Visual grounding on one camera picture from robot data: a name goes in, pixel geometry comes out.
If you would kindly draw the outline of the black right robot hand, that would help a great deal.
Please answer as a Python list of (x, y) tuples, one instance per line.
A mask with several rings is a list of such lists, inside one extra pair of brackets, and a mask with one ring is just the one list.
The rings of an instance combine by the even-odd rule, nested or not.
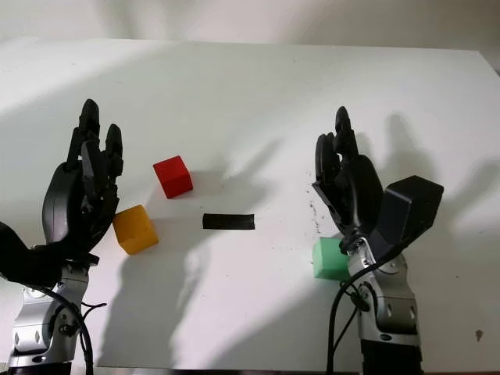
[(315, 171), (312, 186), (342, 235), (340, 251), (346, 255), (353, 243), (373, 230), (383, 189), (372, 162), (359, 153), (344, 106), (336, 112), (334, 131), (317, 139)]

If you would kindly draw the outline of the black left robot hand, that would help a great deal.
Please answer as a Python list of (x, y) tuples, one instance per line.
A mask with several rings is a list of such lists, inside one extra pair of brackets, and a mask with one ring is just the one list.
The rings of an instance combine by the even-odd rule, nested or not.
[(120, 128), (109, 126), (100, 149), (98, 104), (87, 99), (73, 129), (66, 161), (56, 169), (42, 207), (47, 246), (66, 259), (89, 253), (115, 216), (116, 178), (123, 172)]

